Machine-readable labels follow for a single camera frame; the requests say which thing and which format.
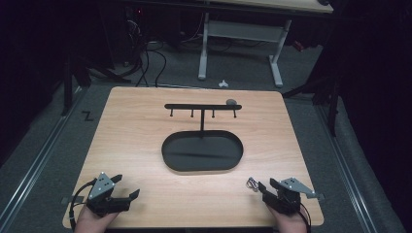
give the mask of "black tray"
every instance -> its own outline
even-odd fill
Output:
[[[161,153],[166,165],[178,172],[228,170],[239,163],[243,145],[224,130],[182,131],[164,140]]]

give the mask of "black jewelry holder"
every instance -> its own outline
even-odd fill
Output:
[[[240,139],[225,130],[204,130],[205,111],[236,111],[241,105],[192,105],[166,104],[164,108],[170,110],[201,111],[199,131],[181,131],[169,135],[163,142],[161,153],[163,160],[171,169],[179,172],[217,171],[235,167],[243,155],[243,145]]]

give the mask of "person's left hand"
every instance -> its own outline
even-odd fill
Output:
[[[118,215],[119,213],[112,213],[101,217],[84,205],[79,214],[75,233],[103,233]]]

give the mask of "human hand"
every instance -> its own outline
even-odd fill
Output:
[[[84,205],[79,214],[75,233],[103,233],[118,215],[119,213],[112,213],[101,217]]]
[[[306,233],[306,223],[302,219],[302,216],[298,213],[287,216],[284,214],[280,214],[279,212],[275,211],[273,208],[267,206],[270,213],[275,216],[277,226],[280,233]],[[300,212],[303,214],[304,217],[307,219],[306,212],[304,209],[300,208]]]

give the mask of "light wood tabletop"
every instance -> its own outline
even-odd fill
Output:
[[[165,104],[224,105],[234,99],[242,109],[205,113],[205,130],[226,130],[243,144],[234,168],[176,172],[164,163],[161,146],[172,133],[199,130],[200,112],[170,110]],[[275,91],[115,87],[100,118],[75,193],[101,172],[122,174],[113,197],[140,188],[130,210],[111,228],[273,226],[262,195],[246,187],[249,177],[271,189],[269,179],[295,177],[313,190],[282,95]],[[81,195],[87,196],[89,189]],[[324,217],[317,199],[301,195],[313,225]],[[76,215],[81,207],[75,208]],[[68,214],[63,225],[70,227]]]
[[[330,5],[323,6],[318,0],[209,0],[210,2],[240,4],[246,6],[276,8],[282,10],[303,11],[311,13],[333,12]]]

